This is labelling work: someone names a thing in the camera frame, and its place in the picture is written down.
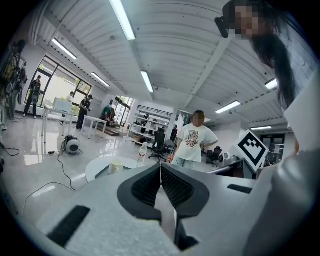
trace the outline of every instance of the white sleeve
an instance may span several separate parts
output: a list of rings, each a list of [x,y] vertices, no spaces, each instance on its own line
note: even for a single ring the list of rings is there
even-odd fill
[[[218,141],[217,136],[213,133],[212,130],[207,128],[206,133],[205,133],[205,143],[215,143]]]
[[[178,134],[178,136],[177,136],[179,139],[181,139],[181,140],[184,139],[186,129],[187,129],[187,126],[185,125],[185,126],[181,129],[181,131],[179,132],[179,134]]]

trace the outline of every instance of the long black hair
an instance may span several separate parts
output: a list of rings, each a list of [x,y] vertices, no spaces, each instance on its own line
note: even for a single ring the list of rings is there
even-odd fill
[[[261,62],[274,69],[278,85],[278,101],[284,109],[287,109],[295,100],[296,84],[288,50],[278,36],[282,29],[287,28],[285,19],[280,12],[264,1],[233,0],[223,8],[223,17],[226,13],[225,20],[230,28],[234,28],[232,25],[235,24],[235,6],[244,5],[258,11],[266,26],[271,28],[269,33],[254,35],[249,40]]]

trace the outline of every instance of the doorway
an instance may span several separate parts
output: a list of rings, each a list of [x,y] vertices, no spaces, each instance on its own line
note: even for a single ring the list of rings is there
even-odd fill
[[[282,161],[285,148],[284,134],[261,135],[262,143],[268,148],[264,166],[273,166]]]

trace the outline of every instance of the ceiling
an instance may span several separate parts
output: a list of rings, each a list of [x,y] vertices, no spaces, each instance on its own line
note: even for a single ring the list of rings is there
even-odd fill
[[[200,109],[215,124],[284,124],[277,91],[265,87],[274,74],[248,41],[219,33],[214,19],[222,16],[226,2],[122,0],[136,35],[128,41],[108,0],[51,1],[38,43],[59,51],[52,43],[53,37],[58,39],[77,56],[70,62],[88,77],[98,74],[113,95],[191,113]],[[154,93],[147,90],[141,70],[148,72]],[[215,113],[235,100],[242,105],[233,114]]]

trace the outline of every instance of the cable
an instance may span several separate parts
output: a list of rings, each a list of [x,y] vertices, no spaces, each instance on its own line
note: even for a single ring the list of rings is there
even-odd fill
[[[22,208],[22,215],[21,215],[22,217],[24,216],[24,213],[25,213],[25,206],[26,206],[26,203],[27,203],[28,198],[31,197],[34,193],[36,193],[36,192],[38,192],[39,190],[41,190],[43,187],[45,187],[46,185],[49,185],[49,184],[60,184],[60,185],[62,185],[62,186],[65,186],[66,188],[72,190],[70,187],[68,187],[68,186],[66,186],[66,185],[64,185],[64,184],[62,184],[62,183],[59,183],[59,182],[49,182],[49,183],[43,185],[42,187],[40,187],[40,188],[37,189],[36,191],[32,192],[30,195],[28,195],[28,196],[25,198],[24,204],[23,204],[23,208]]]
[[[0,148],[2,148],[5,152],[7,152],[10,157],[15,157],[15,156],[20,154],[20,150],[19,149],[14,148],[14,147],[6,148],[5,145],[3,145],[1,142],[0,142]],[[18,151],[18,153],[10,154],[7,150],[16,150],[16,151]]]
[[[70,180],[70,187],[71,187],[74,191],[76,191],[76,190],[74,189],[74,187],[72,186],[71,178],[70,178],[68,175],[66,175],[66,173],[65,173],[64,163],[59,160],[59,157],[64,154],[64,151],[63,151],[63,149],[62,149],[62,146],[61,146],[61,150],[60,150],[60,151],[55,151],[55,153],[59,153],[59,155],[50,155],[50,154],[48,154],[48,156],[49,156],[49,157],[58,157],[58,158],[57,158],[58,162],[60,162],[60,163],[62,164],[63,174]]]
[[[22,122],[22,119],[21,118],[18,118],[18,117],[14,117],[13,119],[10,119],[10,118],[5,118],[6,120],[10,120],[10,121],[13,121],[14,123],[20,123]]]

